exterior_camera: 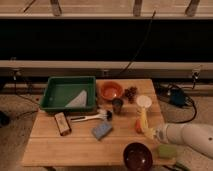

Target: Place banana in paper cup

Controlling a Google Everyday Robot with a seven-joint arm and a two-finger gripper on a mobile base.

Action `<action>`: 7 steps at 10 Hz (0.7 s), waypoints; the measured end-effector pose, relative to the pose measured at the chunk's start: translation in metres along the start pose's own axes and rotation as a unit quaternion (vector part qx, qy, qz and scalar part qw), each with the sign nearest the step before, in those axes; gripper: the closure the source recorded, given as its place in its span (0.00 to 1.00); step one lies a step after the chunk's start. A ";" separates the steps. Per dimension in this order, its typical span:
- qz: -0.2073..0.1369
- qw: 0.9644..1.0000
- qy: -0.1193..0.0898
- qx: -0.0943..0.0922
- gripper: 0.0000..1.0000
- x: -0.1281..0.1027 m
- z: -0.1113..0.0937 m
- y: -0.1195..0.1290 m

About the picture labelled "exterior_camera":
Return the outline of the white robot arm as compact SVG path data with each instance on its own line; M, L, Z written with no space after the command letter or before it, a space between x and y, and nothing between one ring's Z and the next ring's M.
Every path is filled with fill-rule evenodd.
M167 123L155 129L161 143L185 145L213 159L213 126L208 124Z

